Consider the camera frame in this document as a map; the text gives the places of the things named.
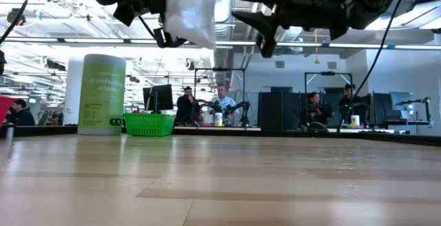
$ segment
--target wall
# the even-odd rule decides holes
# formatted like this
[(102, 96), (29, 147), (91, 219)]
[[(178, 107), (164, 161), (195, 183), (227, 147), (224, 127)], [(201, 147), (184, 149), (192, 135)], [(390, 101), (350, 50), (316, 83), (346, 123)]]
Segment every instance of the wall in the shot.
[[(440, 45), (440, 35), (429, 45)], [(376, 50), (367, 50), (370, 67)], [(413, 92), (416, 99), (431, 97), (433, 129), (418, 127), (420, 134), (441, 135), (441, 53), (438, 51), (384, 50), (369, 78), (369, 91)], [(424, 104), (417, 104), (419, 119), (426, 119)]]
[[(319, 55), (319, 64), (314, 63), (315, 55), (304, 57), (278, 56), (272, 59), (264, 59), (259, 54), (255, 54), (250, 61), (245, 73), (245, 91), (247, 92), (269, 92), (270, 87), (292, 87), (293, 92), (305, 91), (305, 72), (324, 72), (328, 61), (336, 61), (337, 69), (334, 72), (345, 72), (345, 60), (338, 55), (324, 54)], [(276, 68), (275, 61), (284, 61), (285, 68)], [(346, 82), (339, 76), (316, 76), (308, 85), (308, 92), (319, 91), (320, 88), (341, 88)]]
[[(353, 84), (359, 88), (367, 74), (367, 50), (361, 50), (346, 59), (346, 72), (352, 73)], [(368, 94), (368, 83), (369, 81), (362, 87), (359, 96)]]

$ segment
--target bottle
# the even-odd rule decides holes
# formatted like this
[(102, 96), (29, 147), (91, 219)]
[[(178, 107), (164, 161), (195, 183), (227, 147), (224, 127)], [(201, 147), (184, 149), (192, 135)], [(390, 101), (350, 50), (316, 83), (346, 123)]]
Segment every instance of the bottle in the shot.
[(358, 115), (351, 116), (351, 127), (353, 129), (360, 128), (360, 116), (358, 116)]
[(214, 114), (214, 126), (222, 127), (222, 112), (217, 112)]

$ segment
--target shirt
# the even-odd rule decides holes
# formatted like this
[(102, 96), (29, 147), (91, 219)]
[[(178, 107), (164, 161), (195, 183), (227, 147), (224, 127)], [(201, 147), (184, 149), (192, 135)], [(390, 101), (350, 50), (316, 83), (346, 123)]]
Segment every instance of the shirt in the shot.
[[(223, 99), (221, 99), (221, 98), (219, 98), (219, 97), (214, 98), (214, 99), (213, 99), (213, 102), (214, 102), (214, 101), (218, 101), (220, 107), (221, 107), (223, 110), (224, 110), (225, 108), (227, 108), (228, 105), (231, 106), (231, 107), (233, 107), (233, 106), (236, 105), (236, 102), (235, 102), (232, 98), (230, 98), (230, 97), (228, 97), (228, 96), (226, 96), (226, 97), (223, 98)], [(236, 110), (234, 111), (234, 113), (239, 114), (239, 109), (236, 109)]]

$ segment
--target computer monitor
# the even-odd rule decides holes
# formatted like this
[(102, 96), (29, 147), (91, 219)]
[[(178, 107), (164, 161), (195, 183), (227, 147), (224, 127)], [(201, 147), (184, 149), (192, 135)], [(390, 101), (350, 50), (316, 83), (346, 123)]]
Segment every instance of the computer monitor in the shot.
[(46, 122), (48, 121), (49, 112), (44, 112), (39, 120), (39, 126), (46, 126)]
[(411, 92), (391, 92), (392, 110), (413, 111), (413, 104), (407, 103), (412, 100)]
[(154, 113), (159, 110), (173, 110), (172, 85), (156, 85), (151, 88), (143, 88), (143, 92), (145, 110), (154, 111)]

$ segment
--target green label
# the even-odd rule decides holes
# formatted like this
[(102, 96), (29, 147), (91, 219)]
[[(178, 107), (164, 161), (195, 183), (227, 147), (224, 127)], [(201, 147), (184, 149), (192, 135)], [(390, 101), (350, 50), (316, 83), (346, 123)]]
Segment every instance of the green label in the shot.
[(88, 129), (121, 129), (124, 82), (124, 68), (85, 63), (78, 126)]

